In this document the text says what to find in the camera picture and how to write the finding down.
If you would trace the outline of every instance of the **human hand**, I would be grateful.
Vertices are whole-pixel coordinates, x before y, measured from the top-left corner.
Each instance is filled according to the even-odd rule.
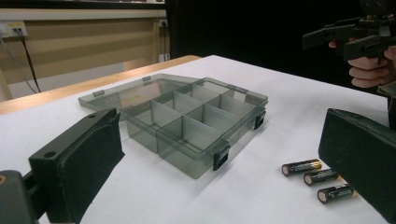
[[[336,48],[336,42],[329,42],[329,47]],[[352,85],[370,88],[396,80],[396,46],[390,46],[384,51],[384,55],[386,59],[381,59],[380,64],[377,58],[367,57],[348,61],[352,65],[349,70],[349,74],[353,77]]]

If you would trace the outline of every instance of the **plastic organizer box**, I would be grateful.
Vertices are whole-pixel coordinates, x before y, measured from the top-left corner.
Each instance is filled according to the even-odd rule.
[[[258,129],[268,97],[210,77],[158,74],[78,98],[94,111],[115,107],[128,134],[198,179],[227,161],[230,148]]]

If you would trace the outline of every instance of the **wooden surface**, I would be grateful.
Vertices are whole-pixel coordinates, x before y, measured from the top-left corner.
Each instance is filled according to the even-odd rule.
[[[69,95],[77,94],[83,91],[88,91],[127,78],[142,76],[147,73],[159,71],[164,68],[176,66],[182,63],[188,63],[197,60],[199,58],[200,57],[197,56],[184,56],[167,62],[155,63],[149,66],[114,74],[108,77],[100,77],[97,79],[62,87],[52,91],[43,91],[34,95],[29,95],[9,101],[4,101],[0,103],[0,115],[15,112],[35,105],[42,105],[44,103],[58,100]]]

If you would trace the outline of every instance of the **white table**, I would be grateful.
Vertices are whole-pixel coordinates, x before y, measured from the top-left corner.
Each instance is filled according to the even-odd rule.
[[[81,223],[387,223],[361,196],[322,204],[301,175],[285,177],[284,163],[318,158],[328,108],[359,113],[388,125],[387,99],[245,63],[205,57],[157,73],[212,77],[268,96],[264,124],[231,148],[231,158],[198,180],[128,137],[120,123],[125,157]],[[0,170],[30,171],[28,158],[92,111],[78,97],[102,88],[0,116]],[[40,223],[49,223],[43,216]]]

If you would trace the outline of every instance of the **aa battery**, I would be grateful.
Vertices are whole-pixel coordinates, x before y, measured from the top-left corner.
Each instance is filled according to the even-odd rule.
[[[327,170],[304,174],[304,182],[307,186],[312,186],[312,185],[316,185],[319,183],[324,183],[327,181],[335,180],[339,176],[340,175],[337,174],[332,169],[327,169]]]
[[[318,190],[318,199],[322,203],[329,203],[334,200],[352,198],[355,195],[356,190],[354,190],[349,184]]]
[[[282,173],[285,176],[316,171],[321,169],[321,161],[314,159],[309,161],[298,161],[282,165]]]

